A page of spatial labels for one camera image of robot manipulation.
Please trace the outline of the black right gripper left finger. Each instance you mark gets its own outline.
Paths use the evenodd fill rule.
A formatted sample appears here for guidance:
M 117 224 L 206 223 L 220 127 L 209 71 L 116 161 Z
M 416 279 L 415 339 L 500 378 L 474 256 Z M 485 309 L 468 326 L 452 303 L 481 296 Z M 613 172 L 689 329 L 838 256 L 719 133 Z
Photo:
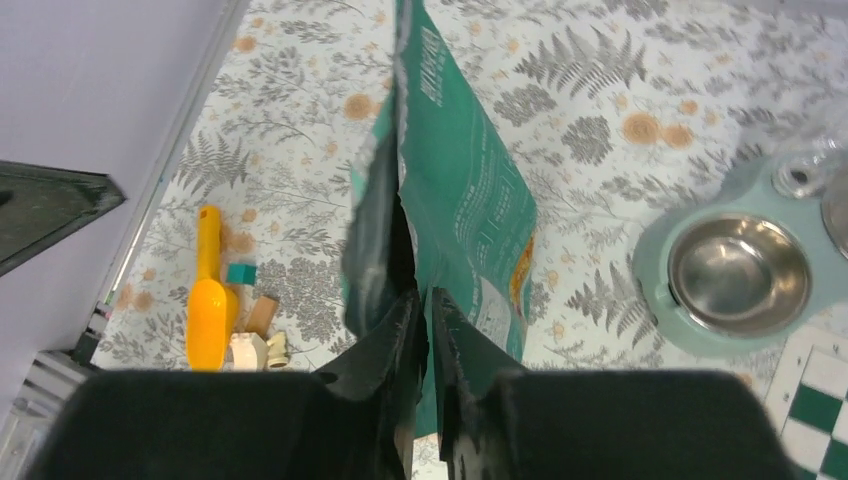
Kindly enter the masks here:
M 426 364 L 419 295 L 324 367 L 104 371 L 70 397 L 30 479 L 406 479 Z

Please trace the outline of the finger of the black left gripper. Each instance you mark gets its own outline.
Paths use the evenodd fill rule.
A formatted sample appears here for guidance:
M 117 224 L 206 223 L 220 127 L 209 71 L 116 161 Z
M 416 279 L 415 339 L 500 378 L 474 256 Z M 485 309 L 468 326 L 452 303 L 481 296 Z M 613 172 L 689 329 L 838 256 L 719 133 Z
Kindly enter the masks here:
M 126 201 L 103 173 L 1 162 L 1 273 L 44 250 Z

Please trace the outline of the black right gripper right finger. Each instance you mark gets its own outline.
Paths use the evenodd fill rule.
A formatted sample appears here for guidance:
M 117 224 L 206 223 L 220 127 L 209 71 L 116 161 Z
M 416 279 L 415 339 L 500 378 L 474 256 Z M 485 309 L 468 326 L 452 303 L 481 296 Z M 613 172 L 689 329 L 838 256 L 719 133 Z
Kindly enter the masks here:
M 720 370 L 529 370 L 431 292 L 440 457 L 453 479 L 794 479 L 763 407 Z

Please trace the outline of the orange plastic scoop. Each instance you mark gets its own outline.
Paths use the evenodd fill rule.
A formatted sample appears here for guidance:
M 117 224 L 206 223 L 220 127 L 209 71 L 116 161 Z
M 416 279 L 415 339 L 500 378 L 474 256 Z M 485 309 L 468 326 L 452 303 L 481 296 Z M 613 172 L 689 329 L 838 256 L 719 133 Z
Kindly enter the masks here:
M 187 361 L 195 371 L 222 368 L 238 317 L 238 296 L 221 280 L 221 227 L 217 207 L 199 210 L 196 278 L 188 296 L 185 334 Z

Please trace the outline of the green dog food bag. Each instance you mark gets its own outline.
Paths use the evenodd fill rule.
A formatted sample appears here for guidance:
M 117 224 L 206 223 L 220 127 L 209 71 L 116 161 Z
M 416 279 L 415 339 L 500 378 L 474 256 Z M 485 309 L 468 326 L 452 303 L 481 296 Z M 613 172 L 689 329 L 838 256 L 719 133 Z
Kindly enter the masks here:
M 346 327 L 365 335 L 412 277 L 520 359 L 536 202 L 424 4 L 398 2 L 395 20 L 392 86 L 351 173 Z

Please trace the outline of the mint double pet bowl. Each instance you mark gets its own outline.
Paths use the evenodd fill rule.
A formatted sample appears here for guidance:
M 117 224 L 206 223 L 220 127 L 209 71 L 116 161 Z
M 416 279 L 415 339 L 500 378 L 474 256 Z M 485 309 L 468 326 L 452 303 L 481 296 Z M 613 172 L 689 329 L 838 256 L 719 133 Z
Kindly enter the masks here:
M 696 356 L 784 339 L 847 298 L 847 153 L 732 168 L 709 201 L 644 229 L 632 272 L 662 336 Z

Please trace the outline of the white yellow toy block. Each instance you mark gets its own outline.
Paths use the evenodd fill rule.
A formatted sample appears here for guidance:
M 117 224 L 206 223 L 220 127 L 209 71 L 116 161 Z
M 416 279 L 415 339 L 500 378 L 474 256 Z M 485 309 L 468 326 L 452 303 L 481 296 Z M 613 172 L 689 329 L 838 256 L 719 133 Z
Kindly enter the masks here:
M 233 371 L 259 372 L 266 368 L 269 347 L 257 333 L 233 333 L 230 350 Z

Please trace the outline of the small cream toy piece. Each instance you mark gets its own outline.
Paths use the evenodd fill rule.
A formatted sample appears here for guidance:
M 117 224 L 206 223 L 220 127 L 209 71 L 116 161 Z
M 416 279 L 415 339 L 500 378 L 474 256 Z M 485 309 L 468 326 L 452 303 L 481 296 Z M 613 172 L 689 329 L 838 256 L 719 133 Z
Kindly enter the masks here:
M 274 333 L 267 340 L 267 370 L 278 370 L 289 364 L 290 358 L 287 349 L 287 336 L 283 331 Z

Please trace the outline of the brown wooden cylinder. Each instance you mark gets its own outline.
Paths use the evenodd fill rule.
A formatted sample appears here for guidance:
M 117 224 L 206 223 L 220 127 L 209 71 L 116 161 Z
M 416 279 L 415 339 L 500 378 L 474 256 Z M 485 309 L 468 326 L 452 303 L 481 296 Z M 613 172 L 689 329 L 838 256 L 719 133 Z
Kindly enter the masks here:
M 277 300 L 267 296 L 260 296 L 250 312 L 245 331 L 266 338 L 276 315 L 277 308 Z

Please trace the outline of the teal small cube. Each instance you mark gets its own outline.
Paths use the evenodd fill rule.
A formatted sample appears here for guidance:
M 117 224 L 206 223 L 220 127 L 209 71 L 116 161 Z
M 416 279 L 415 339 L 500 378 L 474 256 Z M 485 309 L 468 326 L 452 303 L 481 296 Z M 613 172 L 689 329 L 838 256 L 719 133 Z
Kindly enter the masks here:
M 244 263 L 231 263 L 226 273 L 226 282 L 236 285 L 256 284 L 257 266 Z

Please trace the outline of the green white checkerboard mat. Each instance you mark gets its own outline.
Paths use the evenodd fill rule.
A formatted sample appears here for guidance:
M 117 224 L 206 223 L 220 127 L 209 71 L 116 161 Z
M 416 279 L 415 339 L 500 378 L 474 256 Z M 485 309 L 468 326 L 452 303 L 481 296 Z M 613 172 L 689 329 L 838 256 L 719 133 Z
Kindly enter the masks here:
M 786 342 L 765 397 L 801 479 L 847 477 L 847 339 L 805 326 Z

